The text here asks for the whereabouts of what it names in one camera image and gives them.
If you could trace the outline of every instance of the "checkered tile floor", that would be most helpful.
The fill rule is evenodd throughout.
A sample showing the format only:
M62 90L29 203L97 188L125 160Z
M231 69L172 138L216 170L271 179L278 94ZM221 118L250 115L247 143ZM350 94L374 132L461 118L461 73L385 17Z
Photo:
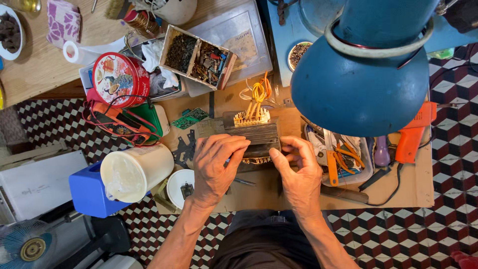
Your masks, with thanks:
M478 46L471 62L478 62ZM430 60L430 80L465 60ZM431 100L460 103L441 108L433 122L435 206L330 211L335 235L362 268L459 268L450 253L478 251L478 73L461 67L436 79ZM29 140L37 147L64 140L97 162L127 144L105 136L81 118L82 100L26 101L17 105ZM177 215L159 215L154 201L121 210L131 237L130 254L147 265ZM234 213L213 214L198 238L191 268L208 268Z

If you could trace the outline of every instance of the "orange-handled knife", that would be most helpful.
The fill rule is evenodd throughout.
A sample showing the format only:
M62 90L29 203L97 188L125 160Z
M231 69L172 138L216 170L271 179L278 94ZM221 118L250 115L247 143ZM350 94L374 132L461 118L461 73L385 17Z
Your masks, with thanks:
M336 159L334 157L335 151L332 144L332 132L324 129L324 139L326 141L327 166L329 168L330 185L336 187L338 185L338 173Z

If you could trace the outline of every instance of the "forearm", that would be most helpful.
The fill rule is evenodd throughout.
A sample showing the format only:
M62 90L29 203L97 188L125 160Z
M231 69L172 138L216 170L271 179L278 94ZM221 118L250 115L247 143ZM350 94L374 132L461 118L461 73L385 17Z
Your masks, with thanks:
M188 197L181 215L154 255L148 269L189 268L199 233L213 209L213 207L202 208L192 196Z
M358 265L349 258L347 252L337 240L334 233L330 231L322 216L298 218L298 220L300 227L314 249L321 268L359 268Z

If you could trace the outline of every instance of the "wooden table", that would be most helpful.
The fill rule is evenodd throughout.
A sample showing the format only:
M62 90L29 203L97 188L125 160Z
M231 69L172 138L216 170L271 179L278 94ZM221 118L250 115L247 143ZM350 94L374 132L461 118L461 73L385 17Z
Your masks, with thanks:
M181 27L189 29L246 1L198 0L194 17ZM48 33L46 2L47 0L42 0L42 9L35 14L18 12L26 32L26 44L16 60L5 61L4 70L0 73L5 107L38 95L47 99L74 98L83 94L78 73L82 66L69 63L63 57L63 51L48 43L45 38ZM120 21L104 18L109 1L98 1L93 14L93 0L69 2L77 5L82 15L81 45L108 44L128 32L127 26L121 25Z
M249 82L252 85L258 79L253 79ZM241 82L226 88L225 91L215 92L215 112L216 117L221 117L225 111L244 110L247 108L249 102L239 98L239 93L246 87L245 82ZM284 99L290 98L290 88L280 88L278 102L283 102ZM181 112L187 108L194 109L199 107L204 111L209 111L209 95L201 95L194 98L182 97L178 99L162 101L160 104L164 107L169 122L181 117ZM198 136L197 124L190 129L196 131L196 139ZM176 127L171 127L171 132L164 137L164 144L170 150L176 150L178 145L178 137L182 137L188 144L189 141L186 134L190 129L180 130ZM426 130L422 143L428 140L430 130ZM398 143L399 134L391 134L389 138L393 143ZM433 197L433 172L432 172L432 150L431 145L420 149L417 154L416 164L406 164L401 171L401 186L395 196L384 206L381 207L431 207L434 205ZM244 184L233 182L231 184L231 193L225 195L223 200L214 209L215 213L237 211L243 209L274 209L285 210L290 209L290 205L284 196L277 195L277 176L278 171L263 170L254 172L238 173L237 177L248 181L255 182L256 187L250 187ZM358 190L361 183L349 184L345 186L347 189ZM382 203L393 192L397 184L396 165L392 171L379 181L371 185L364 192L370 196L370 203ZM356 209L370 207L368 205L344 200L340 198L329 197L321 195L321 207L323 210L333 209ZM158 212L161 214L170 214L171 212L156 204Z

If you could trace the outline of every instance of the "orange soldering gun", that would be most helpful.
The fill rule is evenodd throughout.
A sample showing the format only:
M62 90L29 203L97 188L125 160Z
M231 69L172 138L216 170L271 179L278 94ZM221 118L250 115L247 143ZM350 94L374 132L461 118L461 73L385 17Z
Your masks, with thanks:
M420 146L423 132L436 119L436 105L437 103L425 101L415 118L399 130L402 136L397 145L396 161L415 163L415 155Z

